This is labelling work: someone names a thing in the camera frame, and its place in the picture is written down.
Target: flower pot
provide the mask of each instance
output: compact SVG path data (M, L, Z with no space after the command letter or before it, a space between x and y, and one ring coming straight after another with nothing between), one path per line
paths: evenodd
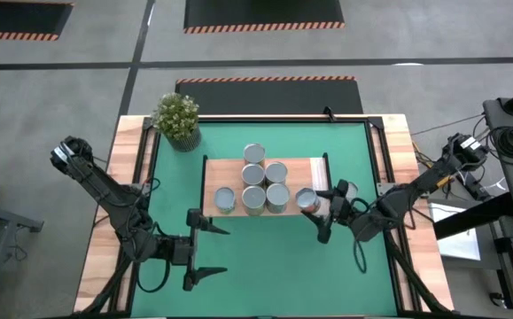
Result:
M199 130L199 125L197 125L189 137L177 140L166 136L166 139L173 146L174 150L178 152L191 152L201 143L201 131Z

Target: wooden board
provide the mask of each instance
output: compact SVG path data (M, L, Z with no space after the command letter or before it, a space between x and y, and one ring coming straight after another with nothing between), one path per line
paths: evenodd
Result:
M201 118L236 118L239 115L201 115ZM242 115L246 118L261 118L262 115ZM318 115L269 115L271 119L292 117L294 119L316 118ZM409 135L408 123L404 114L362 114L362 115L337 115L340 118L368 118L372 116L382 117L385 126L385 138L390 153L390 159L393 167L393 174L396 183L410 183L419 176L419 171L412 146L411 136ZM108 173L113 178L124 183L131 180L136 164L136 153L140 141L140 132L142 121L145 116L122 116L117 128L114 146L111 153ZM379 136L373 134L374 146L376 151L378 168L380 170L381 179L387 182L384 171L383 155ZM146 155L144 156L143 172L147 171L150 165L149 159L152 153L151 139L148 140L146 147ZM418 200L415 207L422 213L429 215L429 209L425 200ZM408 244L412 256L414 269L422 278L431 293L439 300L439 302L449 309L453 309L453 301L447 285L447 278L443 263L437 246L437 239L433 226L422 216L414 214L416 220L416 230L407 230ZM77 292L74 311L83 310L100 292L102 287L112 275L116 266L116 258L119 249L119 243L113 234L113 230L109 224L103 228L95 228L91 234L89 242L89 250L82 272L79 290ZM405 309L412 309L411 299L409 298L408 281L399 273L400 288L404 297ZM118 309L123 310L126 306L126 296L128 291L129 274L125 275L125 281L122 283L122 292L120 294L120 302Z
M307 159L266 159L267 163L278 161L288 168L285 185L290 190L290 201L285 212L272 214L268 209L261 216L299 215L295 194L302 188L312 188L316 191L328 190L327 172L324 158ZM243 159L208 159L205 172L205 193L203 196L203 215L211 217L244 216L248 217L242 206L242 168ZM236 209L230 214L222 214L214 205L214 193L221 187L230 187L235 192L237 200ZM329 201L321 198L322 204L318 214L329 212Z

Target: wooden table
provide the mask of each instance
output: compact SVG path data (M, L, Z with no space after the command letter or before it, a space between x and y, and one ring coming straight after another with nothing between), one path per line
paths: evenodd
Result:
M211 118L212 115L201 115ZM317 115L269 115L270 117L293 116L299 118L316 117ZM376 115L338 115L341 118L364 118L369 116L382 117L385 126L385 138L390 153L393 167L393 174L396 183L409 183L418 177L418 167L412 140L409 135L406 116L403 114L376 114ZM122 116L116 130L113 149L107 173L118 183L131 183L136 164L136 154L140 135L142 132L144 116ZM382 182L386 182L382 148L377 137L377 131L372 129L374 146L377 154L378 170ZM142 166L142 179L146 178L150 166L150 155L152 153L152 136L149 136L145 148L144 163ZM418 200L416 208L422 213L429 215L429 209L425 200ZM96 220L106 216L101 208L97 210ZM406 230L409 249L417 274L422 278L430 291L437 297L439 302L449 309L453 309L453 301L447 285L447 278L443 263L439 254L437 239L433 226L423 217L414 214L416 221L415 230ZM112 275L119 251L119 242L114 235L113 228L109 222L101 222L93 230L89 242L89 250L82 271L81 281L75 300L74 311L83 310L88 306ZM408 281L403 273L399 273L404 308L412 309ZM130 269L121 284L118 309L124 310L128 296Z

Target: white cable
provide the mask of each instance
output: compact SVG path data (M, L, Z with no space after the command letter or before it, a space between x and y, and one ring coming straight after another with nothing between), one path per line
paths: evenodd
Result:
M493 187L498 187L499 189L501 189L501 190L505 191L506 189L505 189L505 188L502 186L502 184L501 184L501 183L502 183L502 181L504 181L505 179L506 179L506 177L503 177L503 178L501 178L501 180L500 180L500 181L498 181L498 182L496 182L496 183L494 183L494 184L490 184L490 185L488 185L488 186L485 186L485 187L483 187L482 189L483 189L483 190L489 190L489 189L492 189Z
M467 179L466 179L466 176L463 176L462 173L460 171L457 171L457 173L459 173L459 176L461 177L462 179L462 184L463 185L467 185Z

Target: potted plant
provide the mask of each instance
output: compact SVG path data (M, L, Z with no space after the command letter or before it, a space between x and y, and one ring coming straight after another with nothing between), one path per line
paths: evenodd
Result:
M168 93L158 102L152 124L179 152L193 151L201 143L198 108L192 97Z

